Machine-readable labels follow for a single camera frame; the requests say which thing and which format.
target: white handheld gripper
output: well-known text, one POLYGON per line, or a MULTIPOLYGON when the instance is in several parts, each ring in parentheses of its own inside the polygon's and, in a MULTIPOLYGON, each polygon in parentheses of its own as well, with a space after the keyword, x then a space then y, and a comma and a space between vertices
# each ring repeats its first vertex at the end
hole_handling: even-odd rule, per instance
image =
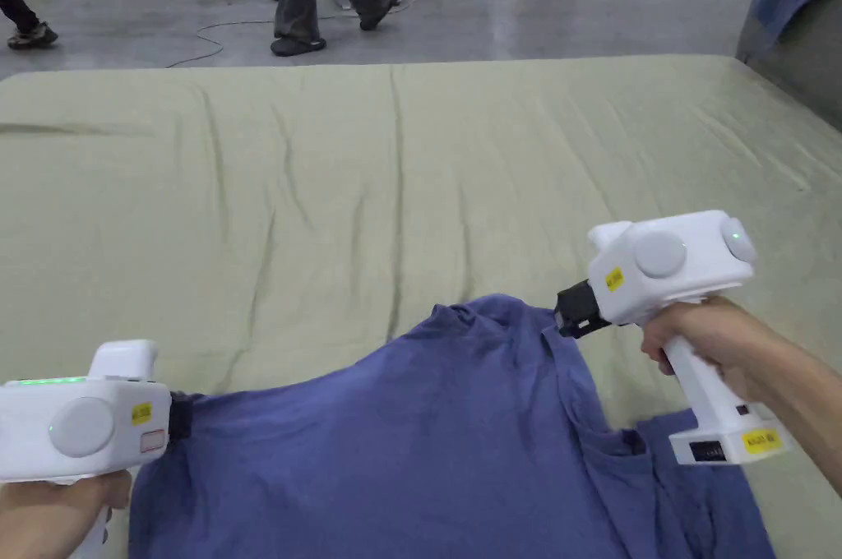
MULTIPOLYGON (((598 225, 589 237, 597 255, 588 280, 558 295, 559 328, 573 338, 642 324, 672 303, 699 303, 755 274, 751 239, 722 210, 598 225)), ((791 448, 774 414, 735 395, 687 340, 675 338, 664 351, 699 425, 670 435, 680 464, 741 464, 791 448)))
MULTIPOLYGON (((151 380, 156 354, 148 340, 109 342, 85 377, 0 387, 0 483, 73 484, 160 457, 171 395, 151 380)), ((103 509, 73 559, 102 556, 106 519, 103 509)))

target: round gray button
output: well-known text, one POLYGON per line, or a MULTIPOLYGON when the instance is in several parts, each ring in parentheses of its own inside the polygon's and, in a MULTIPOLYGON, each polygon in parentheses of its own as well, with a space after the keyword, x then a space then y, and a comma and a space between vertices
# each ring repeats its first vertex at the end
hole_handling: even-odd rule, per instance
POLYGON ((687 258, 687 248, 675 233, 647 233, 635 244, 634 257, 643 274, 665 279, 681 269, 687 258))
POLYGON ((757 260, 757 250, 755 244, 751 243, 751 239, 743 228, 743 223, 736 217, 728 217, 723 221, 722 225, 723 239, 725 245, 739 260, 746 263, 755 263, 757 260))
POLYGON ((56 413, 49 440, 65 456, 83 458, 105 447, 113 434, 113 412, 104 400, 82 396, 56 413))

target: hand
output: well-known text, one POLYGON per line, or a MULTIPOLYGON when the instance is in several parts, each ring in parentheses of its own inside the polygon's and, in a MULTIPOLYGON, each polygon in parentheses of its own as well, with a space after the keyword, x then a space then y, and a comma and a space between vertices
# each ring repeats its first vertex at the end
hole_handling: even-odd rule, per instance
POLYGON ((0 557, 67 559, 103 507, 125 509, 129 472, 86 478, 72 485, 13 483, 0 489, 0 557))
POLYGON ((697 355, 714 364, 729 388, 745 400, 759 400, 752 362, 789 345, 763 322, 719 297, 701 305, 676 303, 643 326, 641 351, 657 361, 666 375, 673 370, 664 346, 676 335, 685 337, 697 355))

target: red label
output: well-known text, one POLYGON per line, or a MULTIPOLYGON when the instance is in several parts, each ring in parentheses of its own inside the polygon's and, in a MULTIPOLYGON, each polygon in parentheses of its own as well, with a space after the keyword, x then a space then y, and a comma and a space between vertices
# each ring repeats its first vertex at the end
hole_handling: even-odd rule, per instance
POLYGON ((155 429, 153 432, 141 434, 141 454, 147 451, 160 450, 167 442, 163 429, 155 429))

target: gripper handle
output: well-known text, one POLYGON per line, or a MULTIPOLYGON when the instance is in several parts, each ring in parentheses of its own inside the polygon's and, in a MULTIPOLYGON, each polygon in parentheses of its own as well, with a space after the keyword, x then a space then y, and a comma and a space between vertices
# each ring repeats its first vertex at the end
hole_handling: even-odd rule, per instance
POLYGON ((677 336, 664 347, 670 367, 690 402, 699 427, 736 427, 741 415, 736 408, 746 403, 726 386, 712 365, 700 358, 685 338, 677 336))

